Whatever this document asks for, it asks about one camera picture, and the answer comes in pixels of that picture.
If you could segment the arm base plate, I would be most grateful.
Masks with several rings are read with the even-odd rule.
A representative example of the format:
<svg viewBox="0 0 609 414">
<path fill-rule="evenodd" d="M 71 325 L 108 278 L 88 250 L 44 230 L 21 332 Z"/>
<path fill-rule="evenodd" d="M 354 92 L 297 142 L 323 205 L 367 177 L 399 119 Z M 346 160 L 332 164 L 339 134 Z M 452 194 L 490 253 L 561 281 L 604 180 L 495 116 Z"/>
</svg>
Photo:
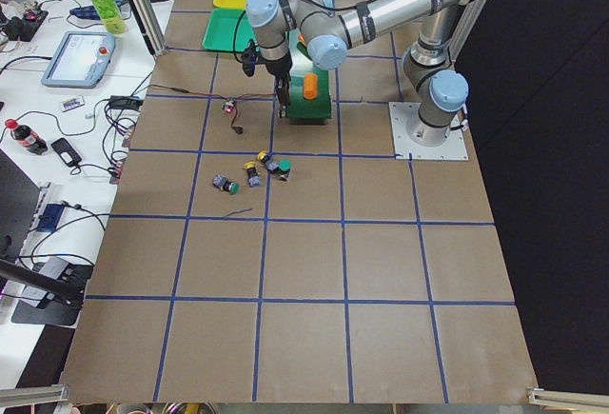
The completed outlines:
<svg viewBox="0 0 609 414">
<path fill-rule="evenodd" d="M 399 160 L 468 161 L 462 121 L 455 113 L 443 128 L 432 128 L 419 118 L 417 102 L 390 102 L 394 157 Z"/>
</svg>

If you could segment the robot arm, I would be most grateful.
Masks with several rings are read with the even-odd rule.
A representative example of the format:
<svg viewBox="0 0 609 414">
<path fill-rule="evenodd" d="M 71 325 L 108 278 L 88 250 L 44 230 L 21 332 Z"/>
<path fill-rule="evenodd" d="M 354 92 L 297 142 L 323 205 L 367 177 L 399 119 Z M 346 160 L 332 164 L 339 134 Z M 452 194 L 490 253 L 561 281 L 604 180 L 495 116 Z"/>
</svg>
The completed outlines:
<svg viewBox="0 0 609 414">
<path fill-rule="evenodd" d="M 403 70 L 424 101 L 414 119 L 422 130 L 416 141 L 431 144 L 450 128 L 455 111 L 442 108 L 436 79 L 458 56 L 486 0 L 363 0 L 336 8 L 333 0 L 246 0 L 245 14 L 253 29 L 239 61 L 246 75 L 258 65 L 275 79 L 280 103 L 290 104 L 289 74 L 293 66 L 287 35 L 298 30 L 308 56 L 324 70 L 337 68 L 350 49 L 368 44 L 412 21 L 421 20 L 419 37 L 405 52 Z"/>
</svg>

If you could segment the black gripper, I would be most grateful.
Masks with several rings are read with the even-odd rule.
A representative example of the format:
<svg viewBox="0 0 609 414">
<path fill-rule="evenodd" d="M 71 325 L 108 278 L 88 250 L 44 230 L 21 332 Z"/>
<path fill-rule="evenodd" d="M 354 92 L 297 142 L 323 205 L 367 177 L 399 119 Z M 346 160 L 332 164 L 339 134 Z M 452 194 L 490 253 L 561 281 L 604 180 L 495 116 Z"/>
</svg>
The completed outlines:
<svg viewBox="0 0 609 414">
<path fill-rule="evenodd" d="M 266 70 L 275 77 L 275 93 L 280 105 L 283 108 L 289 107 L 290 99 L 290 71 L 291 55 L 285 54 L 277 60 L 265 59 Z"/>
</svg>

